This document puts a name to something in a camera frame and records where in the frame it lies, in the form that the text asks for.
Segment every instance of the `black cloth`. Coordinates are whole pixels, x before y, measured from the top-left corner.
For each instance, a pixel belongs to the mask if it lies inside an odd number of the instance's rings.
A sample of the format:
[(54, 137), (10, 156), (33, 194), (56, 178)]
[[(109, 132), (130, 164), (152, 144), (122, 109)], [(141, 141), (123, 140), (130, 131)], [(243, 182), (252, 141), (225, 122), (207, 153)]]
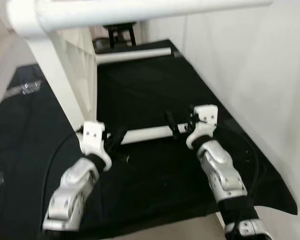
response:
[[(158, 47), (173, 47), (177, 52), (168, 40), (134, 49)], [(98, 120), (109, 129), (149, 128), (167, 124), (166, 110), (177, 123), (184, 123), (189, 105), (214, 104), (219, 124), (248, 137), (193, 67), (177, 56), (98, 66)], [(1, 240), (36, 238), (47, 162), (73, 131), (38, 65), (18, 68), (9, 87), (38, 79), (43, 80), (40, 91), (16, 95), (0, 104), (0, 170), (4, 175), (0, 187)], [(249, 146), (230, 131), (217, 129), (214, 136), (231, 154), (249, 190), (255, 166)], [(118, 153), (129, 156), (128, 161), (126, 157), (113, 159), (111, 170), (100, 177), (86, 202), (81, 223), (85, 235), (80, 237), (114, 237), (218, 211), (207, 177), (185, 140), (186, 136), (179, 140), (168, 137), (122, 145)], [(266, 174), (254, 203), (297, 214), (297, 205), (281, 176), (262, 152), (257, 152)], [(61, 175), (81, 155), (76, 137), (60, 149), (51, 166), (45, 207)]]

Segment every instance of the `white bar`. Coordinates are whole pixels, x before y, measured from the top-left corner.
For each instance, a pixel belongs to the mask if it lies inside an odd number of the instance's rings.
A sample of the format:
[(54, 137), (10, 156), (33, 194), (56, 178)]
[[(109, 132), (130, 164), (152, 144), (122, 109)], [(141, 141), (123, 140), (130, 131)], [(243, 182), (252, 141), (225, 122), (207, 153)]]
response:
[(126, 52), (116, 52), (116, 53), (104, 53), (98, 54), (97, 63), (100, 64), (109, 64), (115, 62), (124, 62), (137, 59), (147, 59), (154, 58), (159, 56), (171, 55), (172, 50), (170, 47), (158, 48), (151, 50), (138, 50), (138, 51), (126, 51)]
[[(185, 126), (187, 123), (178, 124), (180, 133), (185, 133)], [(122, 141), (123, 144), (132, 144), (142, 141), (148, 141), (153, 139), (161, 139), (166, 137), (171, 137), (172, 131), (168, 126), (157, 126), (143, 129), (130, 130), (124, 136)]]
[(75, 0), (38, 1), (46, 31), (109, 25), (200, 12), (269, 5), (273, 0)]

